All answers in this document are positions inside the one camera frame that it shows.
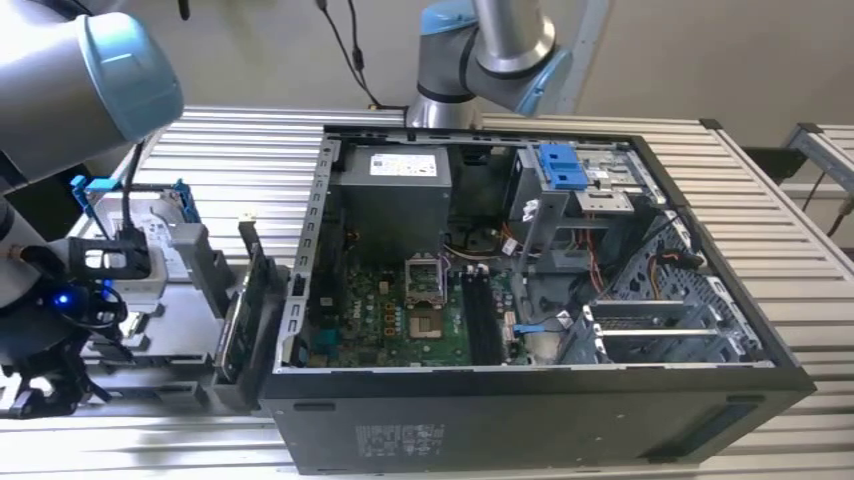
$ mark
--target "green circuit board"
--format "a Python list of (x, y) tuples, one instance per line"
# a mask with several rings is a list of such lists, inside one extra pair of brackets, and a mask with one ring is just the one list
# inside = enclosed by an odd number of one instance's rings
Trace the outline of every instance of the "green circuit board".
[[(462, 293), (453, 278), (440, 308), (426, 302), (405, 304), (404, 273), (400, 270), (352, 268), (346, 276), (346, 305), (336, 340), (312, 349), (309, 366), (442, 367), (469, 365), (468, 332)], [(496, 322), (509, 303), (505, 275), (492, 278)]]

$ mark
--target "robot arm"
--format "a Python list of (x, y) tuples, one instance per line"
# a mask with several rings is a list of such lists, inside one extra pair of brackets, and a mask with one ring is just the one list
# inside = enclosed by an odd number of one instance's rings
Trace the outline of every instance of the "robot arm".
[(421, 12), (417, 97), (406, 125), (478, 128), (473, 98), (540, 115), (569, 72), (571, 55), (537, 0), (450, 0)]
[[(125, 14), (65, 21), (35, 2), (3, 0), (0, 44), (0, 196), (140, 142), (180, 116), (172, 67)], [(141, 232), (117, 237), (101, 241), (102, 251), (146, 258)], [(78, 353), (90, 335), (118, 334), (126, 307), (107, 282), (74, 272), (65, 256), (0, 197), (0, 366), (18, 374), (0, 393), (0, 417), (67, 415), (85, 396), (107, 398)], [(29, 386), (38, 377), (50, 393)]]

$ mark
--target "metal rack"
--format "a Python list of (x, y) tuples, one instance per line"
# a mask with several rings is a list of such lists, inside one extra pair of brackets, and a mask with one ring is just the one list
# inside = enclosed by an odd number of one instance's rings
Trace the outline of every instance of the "metal rack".
[[(192, 185), (210, 244), (230, 262), (246, 253), (234, 225), (252, 209), (264, 249), (289, 265), (302, 224), (310, 172), (324, 124), (400, 125), (398, 112), (188, 108), (161, 134), (136, 180)], [(696, 470), (649, 467), (613, 476), (844, 479), (854, 475), (854, 265), (773, 186), (723, 130), (693, 120), (509, 115), (484, 117), (488, 129), (641, 135), (684, 192), (740, 281), (773, 322), (817, 393), (744, 436)], [(2, 472), (113, 470), (276, 474), (296, 469), (272, 420), (212, 418), (57, 418), (0, 422)], [(50, 451), (50, 462), (33, 451)], [(430, 478), (609, 478), (557, 470), (434, 475)]]
[(854, 126), (799, 123), (785, 147), (797, 149), (841, 188), (854, 193)]

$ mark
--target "motherboard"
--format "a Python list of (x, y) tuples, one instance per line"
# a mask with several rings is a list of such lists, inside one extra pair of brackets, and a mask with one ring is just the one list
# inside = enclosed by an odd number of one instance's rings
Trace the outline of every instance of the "motherboard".
[[(484, 280), (488, 291), (488, 304), (474, 307), (465, 285), (473, 278)], [(400, 269), (350, 267), (346, 303), (324, 316), (312, 336), (308, 366), (472, 365), (484, 348), (498, 349), (489, 363), (522, 361), (521, 345), (504, 330), (516, 316), (508, 282), (506, 272), (468, 272), (444, 257), (412, 259)], [(484, 347), (489, 336), (493, 340)]]

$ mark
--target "white wall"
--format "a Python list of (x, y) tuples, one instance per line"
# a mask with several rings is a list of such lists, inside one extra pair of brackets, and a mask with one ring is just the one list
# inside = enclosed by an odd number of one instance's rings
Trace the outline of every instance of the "white wall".
[[(290, 108), (364, 108), (332, 31), (312, 0), (192, 0), (180, 20), (174, 0), (128, 0), (164, 47), (188, 104)], [(349, 10), (329, 13), (350, 48)], [(385, 104), (414, 93), (420, 10), (432, 0), (354, 0), (368, 85)], [(580, 1), (543, 0), (559, 40), (573, 39)], [(485, 110), (496, 111), (493, 105)]]
[(716, 118), (741, 145), (854, 123), (854, 1), (612, 0), (581, 115)]

